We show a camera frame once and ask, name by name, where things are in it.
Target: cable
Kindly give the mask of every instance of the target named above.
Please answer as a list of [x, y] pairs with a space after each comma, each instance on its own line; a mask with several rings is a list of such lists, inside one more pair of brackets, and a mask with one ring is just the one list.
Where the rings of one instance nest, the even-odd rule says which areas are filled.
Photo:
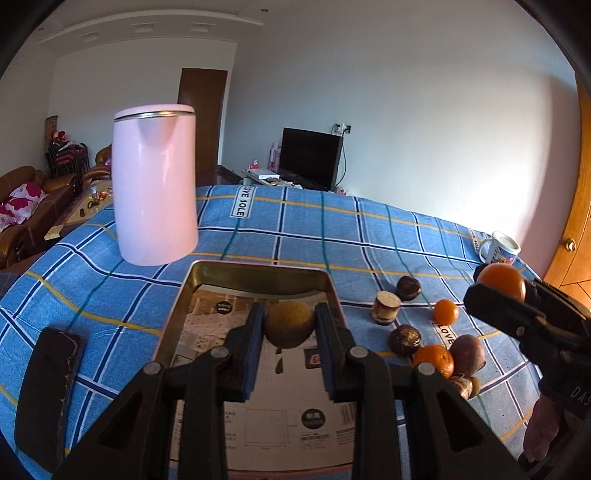
[[343, 158], [345, 159], [345, 171], [343, 172], [343, 176], [340, 178], [339, 182], [335, 185], [337, 188], [340, 183], [345, 179], [345, 175], [347, 175], [347, 155], [345, 153], [345, 134], [343, 134]]

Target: door knob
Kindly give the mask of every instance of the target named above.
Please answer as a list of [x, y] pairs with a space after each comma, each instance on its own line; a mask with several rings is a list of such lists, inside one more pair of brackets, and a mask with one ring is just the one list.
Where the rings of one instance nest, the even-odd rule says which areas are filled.
[[566, 250], [569, 252], [574, 252], [577, 249], [577, 242], [575, 242], [572, 238], [568, 238], [566, 243]]

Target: cylindrical cork stopper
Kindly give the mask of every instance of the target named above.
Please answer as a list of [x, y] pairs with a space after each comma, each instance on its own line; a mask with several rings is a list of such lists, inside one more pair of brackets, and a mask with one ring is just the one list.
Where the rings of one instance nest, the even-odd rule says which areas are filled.
[[389, 291], [379, 291], [375, 296], [371, 315], [380, 325], [389, 325], [400, 310], [400, 299]]

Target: paper in tray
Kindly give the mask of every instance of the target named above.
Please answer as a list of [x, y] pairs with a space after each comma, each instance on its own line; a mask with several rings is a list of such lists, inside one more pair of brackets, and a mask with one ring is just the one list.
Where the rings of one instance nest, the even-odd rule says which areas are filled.
[[[190, 362], [221, 345], [231, 328], [244, 325], [254, 301], [269, 307], [295, 299], [311, 307], [327, 300], [321, 291], [276, 296], [199, 287], [191, 300], [173, 365]], [[182, 410], [183, 402], [179, 402], [172, 461], [178, 461]], [[249, 401], [225, 403], [228, 468], [250, 473], [346, 468], [353, 459], [355, 411], [354, 403], [329, 400], [314, 333], [293, 349], [278, 349], [264, 339]]]

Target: wooden door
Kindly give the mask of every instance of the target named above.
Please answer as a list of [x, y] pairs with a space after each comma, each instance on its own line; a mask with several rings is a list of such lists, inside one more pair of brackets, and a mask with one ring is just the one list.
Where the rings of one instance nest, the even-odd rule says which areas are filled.
[[195, 170], [215, 170], [222, 126], [226, 70], [183, 69], [178, 102], [195, 109]]
[[581, 160], [573, 205], [544, 280], [591, 309], [591, 99], [577, 79]]

